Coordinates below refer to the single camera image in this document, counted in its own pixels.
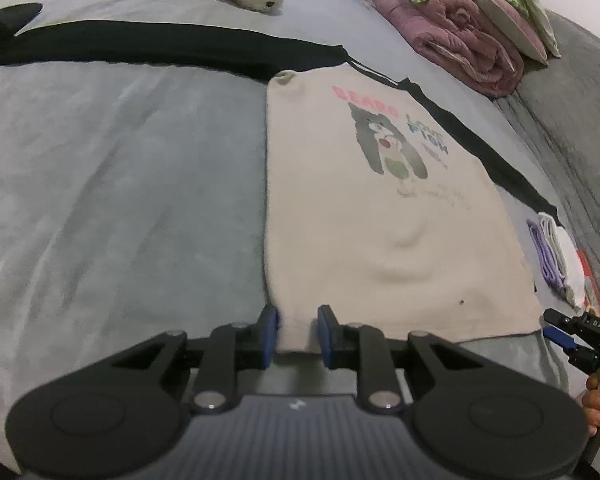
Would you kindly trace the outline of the person's right hand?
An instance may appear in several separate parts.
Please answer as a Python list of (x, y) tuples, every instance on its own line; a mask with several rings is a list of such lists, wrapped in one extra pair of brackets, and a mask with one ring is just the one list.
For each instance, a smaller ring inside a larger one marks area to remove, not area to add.
[(588, 423), (588, 435), (594, 437), (600, 429), (600, 378), (597, 374), (588, 376), (585, 388), (581, 404)]

